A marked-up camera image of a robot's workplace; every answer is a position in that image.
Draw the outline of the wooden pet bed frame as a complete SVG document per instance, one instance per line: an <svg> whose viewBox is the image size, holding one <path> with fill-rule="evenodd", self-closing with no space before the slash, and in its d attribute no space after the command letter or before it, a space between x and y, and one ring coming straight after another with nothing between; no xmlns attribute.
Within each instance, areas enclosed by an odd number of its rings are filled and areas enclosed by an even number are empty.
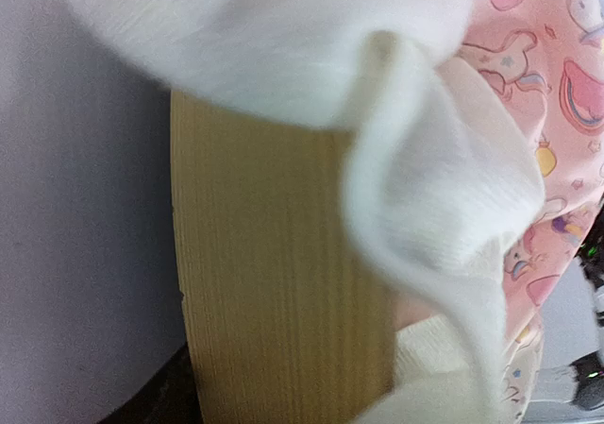
<svg viewBox="0 0 604 424"><path fill-rule="evenodd" d="M345 423L393 383L388 290L344 232L353 138L171 96L176 259L207 423Z"/></svg>

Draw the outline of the pink unicorn print blanket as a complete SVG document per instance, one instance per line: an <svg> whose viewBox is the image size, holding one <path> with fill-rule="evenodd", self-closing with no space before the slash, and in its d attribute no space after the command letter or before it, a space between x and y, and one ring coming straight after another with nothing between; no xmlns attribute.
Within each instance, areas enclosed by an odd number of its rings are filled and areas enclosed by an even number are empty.
<svg viewBox="0 0 604 424"><path fill-rule="evenodd" d="M152 76L356 142L344 218L432 316L363 423L518 423L603 194L599 0L67 0Z"/></svg>

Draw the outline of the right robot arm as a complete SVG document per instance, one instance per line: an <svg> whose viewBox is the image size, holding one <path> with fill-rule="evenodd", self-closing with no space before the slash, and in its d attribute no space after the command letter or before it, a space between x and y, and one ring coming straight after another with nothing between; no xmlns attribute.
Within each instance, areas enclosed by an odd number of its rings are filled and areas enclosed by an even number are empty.
<svg viewBox="0 0 604 424"><path fill-rule="evenodd" d="M595 338L595 350L571 364L577 385L572 403L582 411L594 412L603 409L603 242L585 241L572 266L581 317L589 321Z"/></svg>

